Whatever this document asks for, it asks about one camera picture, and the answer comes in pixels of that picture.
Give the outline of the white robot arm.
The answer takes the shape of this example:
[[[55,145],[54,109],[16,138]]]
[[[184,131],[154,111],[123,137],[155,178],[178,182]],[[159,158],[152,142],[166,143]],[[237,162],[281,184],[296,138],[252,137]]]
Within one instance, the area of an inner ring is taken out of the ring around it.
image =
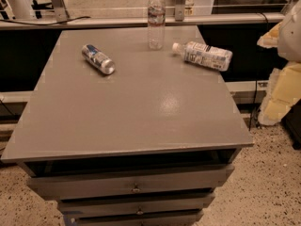
[[[277,54],[288,61],[283,69],[272,70],[260,106],[258,121],[270,126],[280,122],[301,99],[301,0],[257,44],[276,48]]]

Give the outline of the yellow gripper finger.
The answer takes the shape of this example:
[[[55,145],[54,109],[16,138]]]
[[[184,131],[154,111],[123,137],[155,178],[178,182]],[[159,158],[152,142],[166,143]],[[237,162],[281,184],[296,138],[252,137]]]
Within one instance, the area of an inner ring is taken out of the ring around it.
[[[264,35],[260,36],[260,38],[257,41],[257,44],[262,48],[277,48],[280,26],[281,22],[273,26]]]
[[[272,70],[258,122],[262,125],[279,123],[300,99],[301,64],[290,61],[283,69]]]

